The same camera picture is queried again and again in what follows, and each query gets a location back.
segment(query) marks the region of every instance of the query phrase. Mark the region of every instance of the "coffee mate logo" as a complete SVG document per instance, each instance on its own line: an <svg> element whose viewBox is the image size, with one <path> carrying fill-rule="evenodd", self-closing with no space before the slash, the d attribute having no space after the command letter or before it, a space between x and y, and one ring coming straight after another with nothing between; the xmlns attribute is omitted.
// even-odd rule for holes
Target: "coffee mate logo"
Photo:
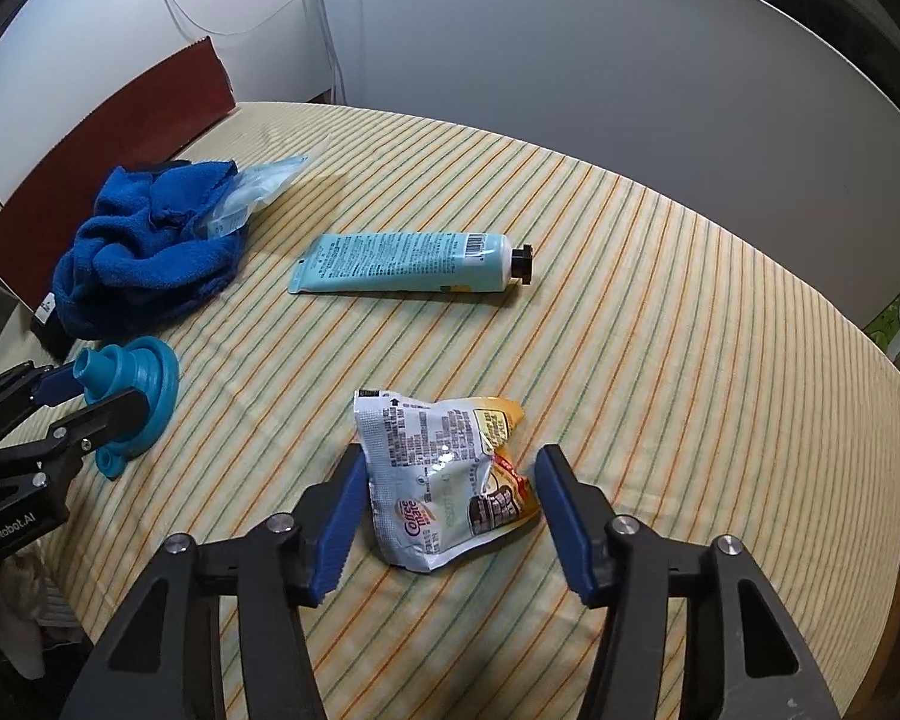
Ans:
<svg viewBox="0 0 900 720"><path fill-rule="evenodd" d="M36 522L36 517L34 517L33 512L27 512L26 514L24 514L23 519L17 517L15 520L13 520L13 522L10 523L10 525L5 525L4 527L0 528L0 540L6 538L7 536L13 536L14 533L23 530L32 522Z"/></svg>
<svg viewBox="0 0 900 720"><path fill-rule="evenodd" d="M396 515L403 520L403 529L409 536L419 536L420 529L434 521L434 516L419 501L410 498L394 504Z"/></svg>

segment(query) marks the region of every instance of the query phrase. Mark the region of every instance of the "clear plastic bag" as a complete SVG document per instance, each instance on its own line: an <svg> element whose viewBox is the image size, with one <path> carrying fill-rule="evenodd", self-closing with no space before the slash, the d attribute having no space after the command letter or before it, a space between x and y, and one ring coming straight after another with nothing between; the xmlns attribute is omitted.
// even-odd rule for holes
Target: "clear plastic bag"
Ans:
<svg viewBox="0 0 900 720"><path fill-rule="evenodd" d="M266 165L253 165L238 172L220 202L197 223L197 237L222 238L239 230L250 219L250 214L274 202L298 175L308 170L329 143L327 137L305 154L295 154Z"/></svg>
<svg viewBox="0 0 900 720"><path fill-rule="evenodd" d="M514 401L426 403L359 389L353 413L370 476L370 506L386 560L428 573L500 538L539 511L506 440L523 418Z"/></svg>

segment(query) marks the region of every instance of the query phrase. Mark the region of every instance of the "round table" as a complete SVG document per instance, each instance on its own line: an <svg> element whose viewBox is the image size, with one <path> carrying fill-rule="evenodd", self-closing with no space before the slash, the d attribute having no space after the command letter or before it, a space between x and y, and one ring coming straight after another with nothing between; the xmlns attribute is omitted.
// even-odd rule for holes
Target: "round table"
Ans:
<svg viewBox="0 0 900 720"><path fill-rule="evenodd" d="M44 553L91 637L174 531L245 533L324 479L353 440L354 389L523 404L523 469L548 442L665 536L736 533L845 709L874 655L900 555L900 375L824 298L705 218L626 177L456 124L244 103L193 159L327 153L255 215L237 279L160 333L180 358L160 442L117 482L91 467ZM505 295L289 295L322 232L488 230L535 248ZM45 355L4 342L0 370ZM64 406L10 440L42 436ZM432 575L360 528L303 623L331 718L574 717L604 615L569 592L542 523ZM672 602L660 714L684 639ZM234 605L224 685L245 716Z"/></svg>

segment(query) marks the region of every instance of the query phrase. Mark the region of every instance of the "coffee mate packet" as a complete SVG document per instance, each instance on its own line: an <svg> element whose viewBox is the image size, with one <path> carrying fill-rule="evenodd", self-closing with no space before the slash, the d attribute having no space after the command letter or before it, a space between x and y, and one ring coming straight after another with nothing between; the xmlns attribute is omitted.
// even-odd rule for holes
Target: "coffee mate packet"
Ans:
<svg viewBox="0 0 900 720"><path fill-rule="evenodd" d="M370 476L373 528L386 560L429 572L539 511L506 439L523 418L514 401L425 403L359 389L353 413Z"/></svg>

